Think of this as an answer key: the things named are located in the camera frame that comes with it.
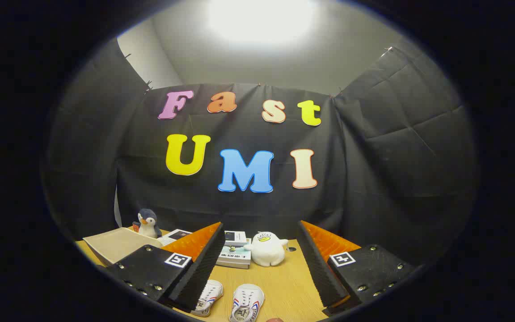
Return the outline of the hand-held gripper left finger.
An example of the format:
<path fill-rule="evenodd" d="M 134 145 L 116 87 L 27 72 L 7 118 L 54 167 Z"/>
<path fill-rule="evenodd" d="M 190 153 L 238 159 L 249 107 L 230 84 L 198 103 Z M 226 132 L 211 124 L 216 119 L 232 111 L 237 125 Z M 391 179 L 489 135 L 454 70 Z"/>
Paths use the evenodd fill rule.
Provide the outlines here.
<path fill-rule="evenodd" d="M 142 298 L 190 312 L 224 244 L 224 225 L 216 222 L 164 247 L 140 246 L 106 266 L 105 273 Z"/>

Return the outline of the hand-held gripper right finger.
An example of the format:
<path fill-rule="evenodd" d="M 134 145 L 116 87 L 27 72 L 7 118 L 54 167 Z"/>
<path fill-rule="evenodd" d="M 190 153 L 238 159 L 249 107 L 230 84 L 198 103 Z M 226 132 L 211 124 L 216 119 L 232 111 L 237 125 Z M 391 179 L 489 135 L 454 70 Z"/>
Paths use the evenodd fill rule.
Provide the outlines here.
<path fill-rule="evenodd" d="M 329 317 L 384 297 L 417 269 L 378 244 L 359 246 L 304 220 L 297 240 Z"/>

